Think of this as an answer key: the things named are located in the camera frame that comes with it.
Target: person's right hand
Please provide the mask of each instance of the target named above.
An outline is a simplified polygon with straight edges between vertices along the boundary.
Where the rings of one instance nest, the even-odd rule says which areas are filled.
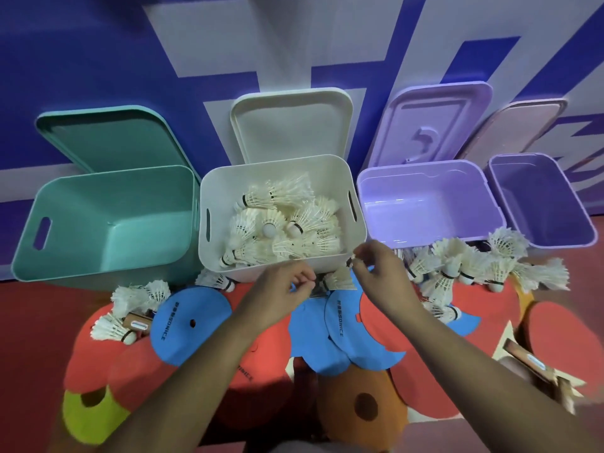
[[[405,265],[388,246],[377,240],[359,245],[354,251],[352,270],[369,300],[392,318],[403,313],[409,315],[421,302],[409,281]],[[367,266],[375,266],[369,271]]]

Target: lavender bin lid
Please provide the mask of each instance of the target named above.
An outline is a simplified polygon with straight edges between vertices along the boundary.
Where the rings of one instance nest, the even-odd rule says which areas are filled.
[[[454,159],[492,96],[482,81],[402,90],[386,105],[368,167]]]

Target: black band on shuttlecock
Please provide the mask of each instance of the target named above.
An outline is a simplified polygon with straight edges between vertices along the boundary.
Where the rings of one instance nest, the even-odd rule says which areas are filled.
[[[126,340],[126,337],[128,337],[128,335],[130,335],[130,334],[134,334],[134,333],[135,333],[135,332],[134,332],[133,330],[129,330],[128,332],[126,332],[126,333],[125,333],[125,334],[122,336],[122,338],[121,338],[120,342],[124,342],[124,340]]]

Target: lavender storage bin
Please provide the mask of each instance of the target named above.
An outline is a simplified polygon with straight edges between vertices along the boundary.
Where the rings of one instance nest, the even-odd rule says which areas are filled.
[[[483,172],[467,160],[367,168],[356,185],[369,235],[390,248],[484,240],[506,225]]]
[[[546,154],[501,154],[485,170],[510,227],[540,250],[597,242],[590,217],[557,162]]]

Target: teal bin lid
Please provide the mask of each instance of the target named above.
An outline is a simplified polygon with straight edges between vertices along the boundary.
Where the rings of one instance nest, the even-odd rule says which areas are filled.
[[[36,129],[88,173],[182,165],[200,181],[168,123],[144,106],[46,112]]]

